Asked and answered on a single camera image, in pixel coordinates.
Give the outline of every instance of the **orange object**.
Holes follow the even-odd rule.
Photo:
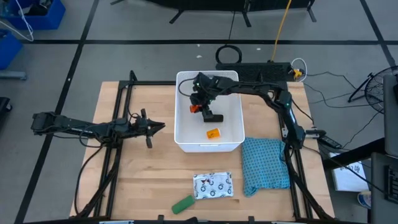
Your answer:
[[[207,134],[207,138],[208,138],[208,139],[214,139],[214,138],[219,138],[219,137],[221,137],[221,134],[220,134],[220,131],[219,131],[218,128],[213,129],[213,130],[210,130],[210,131],[208,131],[206,134]]]
[[[200,107],[201,107],[201,105],[191,105],[191,106],[189,106],[189,110],[191,111],[191,113],[196,113],[196,112],[199,112]]]

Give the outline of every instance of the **white box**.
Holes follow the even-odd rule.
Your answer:
[[[230,94],[228,96],[217,96],[215,101],[209,105],[213,114],[224,115],[223,122],[205,123],[201,113],[191,113],[191,101],[189,97],[183,96],[178,91],[180,82],[194,78],[202,72],[205,75],[230,77],[239,81],[235,71],[197,71],[179,72],[175,89],[175,121],[174,141],[185,152],[230,152],[244,141],[243,112],[241,96]],[[193,93],[193,80],[181,84],[181,92],[187,95]],[[218,128],[221,137],[208,139],[206,132]]]

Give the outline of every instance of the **yellow cable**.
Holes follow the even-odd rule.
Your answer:
[[[285,14],[284,14],[284,16],[282,18],[282,22],[280,22],[278,35],[276,36],[276,40],[275,40],[274,53],[272,54],[272,58],[271,58],[272,61],[274,60],[274,57],[275,57],[275,54],[276,54],[276,45],[278,45],[279,35],[280,35],[280,32],[282,31],[282,26],[284,25],[285,18],[286,18],[286,15],[287,15],[287,11],[289,10],[289,7],[290,7],[290,3],[292,3],[292,0],[289,0],[289,2],[287,3]]]

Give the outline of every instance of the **blue bin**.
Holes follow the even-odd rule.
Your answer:
[[[0,70],[8,67],[21,48],[22,44],[10,31],[0,29]]]
[[[22,8],[29,7],[33,2],[40,0],[18,0]],[[8,15],[4,16],[16,29],[26,30],[26,24],[18,15],[19,7],[16,0],[10,0],[7,5],[9,11]],[[49,30],[58,29],[62,17],[65,13],[65,6],[61,0],[53,0],[50,9],[45,16],[25,16],[26,21],[30,24],[33,30]]]

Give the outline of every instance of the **wooden table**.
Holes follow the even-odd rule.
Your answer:
[[[303,84],[288,83],[288,86],[295,102],[310,114]],[[118,82],[102,84],[94,123],[111,121],[117,87]],[[240,146],[233,152],[183,152],[174,142],[174,105],[175,86],[134,86],[130,111],[139,112],[145,108],[150,119],[165,122],[166,127],[152,139],[153,149],[146,147],[144,137],[124,140],[112,219],[156,220],[158,215],[164,215],[165,220],[197,217],[201,220],[238,221],[248,220],[248,216],[254,216],[256,221],[294,220],[289,189],[260,190],[251,198],[243,195]],[[246,136],[281,139],[277,114],[260,97],[242,95],[242,105]],[[312,127],[312,122],[295,107],[294,113],[304,129]],[[318,149],[313,139],[307,139],[304,145]],[[87,148],[85,160],[95,151]],[[103,149],[89,162],[81,176],[79,209],[84,207],[98,188],[104,152]],[[321,157],[308,149],[302,149],[301,154],[309,191],[324,210],[334,217]],[[198,200],[186,211],[178,215],[172,213],[172,205],[193,194],[193,174],[223,171],[233,174],[234,197]],[[297,193],[301,216],[305,217],[298,187]],[[104,214],[106,201],[104,198],[101,214]]]

